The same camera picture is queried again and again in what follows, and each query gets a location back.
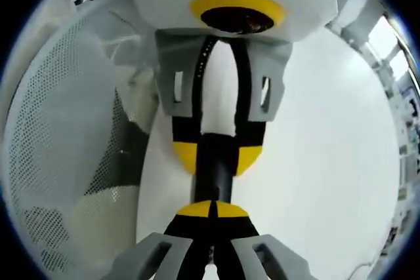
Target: gray plastic part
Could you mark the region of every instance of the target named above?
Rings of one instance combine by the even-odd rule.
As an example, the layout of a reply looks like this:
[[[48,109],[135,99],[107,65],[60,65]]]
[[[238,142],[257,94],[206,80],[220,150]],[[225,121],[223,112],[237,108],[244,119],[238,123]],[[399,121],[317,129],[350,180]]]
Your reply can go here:
[[[176,280],[191,239],[152,233],[121,253],[102,280]]]
[[[156,47],[160,62],[156,82],[166,115],[192,117],[192,86],[205,38],[205,35],[169,35],[156,31]],[[180,102],[176,102],[174,96],[176,72],[182,72]]]
[[[263,43],[249,41],[248,56],[252,73],[251,107],[249,121],[273,121],[284,94],[283,74],[293,50],[291,43]],[[263,108],[261,98],[263,79],[270,81],[266,97],[268,107]]]
[[[247,280],[316,280],[308,262],[271,235],[234,239]]]

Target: perforated surface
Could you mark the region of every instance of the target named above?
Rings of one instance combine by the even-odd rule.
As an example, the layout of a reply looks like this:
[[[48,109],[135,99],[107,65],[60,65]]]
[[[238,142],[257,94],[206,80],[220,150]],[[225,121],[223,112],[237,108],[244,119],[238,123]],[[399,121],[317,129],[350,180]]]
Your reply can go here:
[[[99,278],[135,243],[148,135],[129,121],[116,87],[119,68],[141,71],[124,52],[140,52],[144,42],[122,11],[133,11],[131,0],[96,0],[60,28],[10,107],[3,193],[16,232],[48,278]]]

